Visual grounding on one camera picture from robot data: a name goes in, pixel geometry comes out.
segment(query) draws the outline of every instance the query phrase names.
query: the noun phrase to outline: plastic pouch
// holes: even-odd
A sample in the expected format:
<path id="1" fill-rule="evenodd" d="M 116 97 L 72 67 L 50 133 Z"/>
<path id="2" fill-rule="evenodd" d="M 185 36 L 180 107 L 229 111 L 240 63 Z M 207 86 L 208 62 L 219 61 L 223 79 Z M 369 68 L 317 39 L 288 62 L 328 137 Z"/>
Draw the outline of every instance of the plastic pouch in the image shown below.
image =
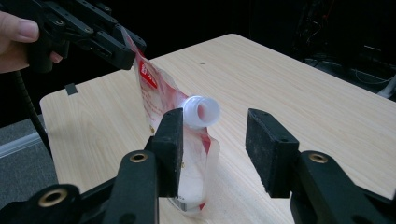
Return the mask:
<path id="1" fill-rule="evenodd" d="M 145 58 L 124 29 L 122 34 L 135 52 L 134 70 L 151 133 L 155 134 L 164 113 L 183 107 L 184 152 L 178 196 L 169 201 L 185 215 L 199 215 L 208 200 L 207 190 L 219 159 L 219 142 L 207 131 L 219 119 L 219 104 L 212 98 L 180 91 L 165 71 Z"/>

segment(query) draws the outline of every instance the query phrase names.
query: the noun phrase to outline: white bottle cap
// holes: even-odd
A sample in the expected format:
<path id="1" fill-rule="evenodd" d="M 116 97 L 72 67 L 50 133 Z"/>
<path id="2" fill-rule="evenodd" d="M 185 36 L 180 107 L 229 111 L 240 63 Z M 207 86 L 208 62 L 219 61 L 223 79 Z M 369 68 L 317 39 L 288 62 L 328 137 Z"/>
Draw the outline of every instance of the white bottle cap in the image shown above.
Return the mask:
<path id="1" fill-rule="evenodd" d="M 220 106 L 212 98 L 191 96 L 180 107 L 183 107 L 184 123 L 192 128 L 204 128 L 216 123 L 220 116 Z"/>

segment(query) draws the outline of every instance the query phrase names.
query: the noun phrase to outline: light wood tabletop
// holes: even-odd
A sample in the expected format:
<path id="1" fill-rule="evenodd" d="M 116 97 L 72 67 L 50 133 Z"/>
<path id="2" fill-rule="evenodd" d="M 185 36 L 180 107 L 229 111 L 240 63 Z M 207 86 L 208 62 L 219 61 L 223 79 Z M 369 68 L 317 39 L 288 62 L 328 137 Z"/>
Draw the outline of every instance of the light wood tabletop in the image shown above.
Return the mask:
<path id="1" fill-rule="evenodd" d="M 160 223 L 293 223 L 290 199 L 271 199 L 245 149 L 248 109 L 273 115 L 300 151 L 332 156 L 358 186 L 387 198 L 396 188 L 396 104 L 239 35 L 224 35 L 151 60 L 188 95 L 219 102 L 208 128 L 219 140 L 205 219 L 160 199 Z M 143 149 L 149 127 L 134 69 L 45 96 L 41 109 L 60 183 L 85 192 Z"/>

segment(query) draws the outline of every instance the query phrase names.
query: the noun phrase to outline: floor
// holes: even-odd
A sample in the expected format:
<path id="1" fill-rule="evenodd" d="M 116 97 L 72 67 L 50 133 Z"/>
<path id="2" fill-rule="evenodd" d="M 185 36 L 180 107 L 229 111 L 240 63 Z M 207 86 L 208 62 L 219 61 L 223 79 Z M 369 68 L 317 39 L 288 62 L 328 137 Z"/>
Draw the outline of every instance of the floor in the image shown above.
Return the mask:
<path id="1" fill-rule="evenodd" d="M 346 70 L 330 61 L 305 59 L 304 63 L 374 93 L 383 90 L 392 78 L 359 69 Z M 396 95 L 389 99 L 396 102 Z M 0 209 L 58 183 L 52 159 L 29 119 L 0 129 L 0 176 Z"/>

